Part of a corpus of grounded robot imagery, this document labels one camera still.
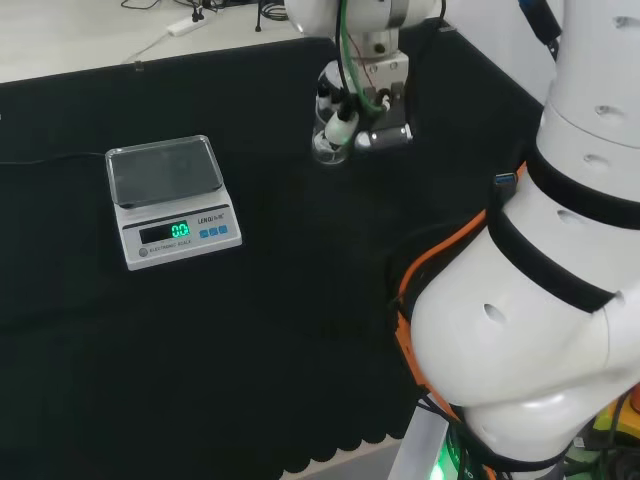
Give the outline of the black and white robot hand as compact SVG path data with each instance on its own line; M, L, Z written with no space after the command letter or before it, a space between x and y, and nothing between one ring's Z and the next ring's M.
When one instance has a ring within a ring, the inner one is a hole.
M330 62L318 78L311 148L324 164L339 164L352 153L405 146L413 132L405 113L405 81L409 59L397 52L378 60L354 62L364 95L381 107L369 113L355 91L345 91L338 63Z

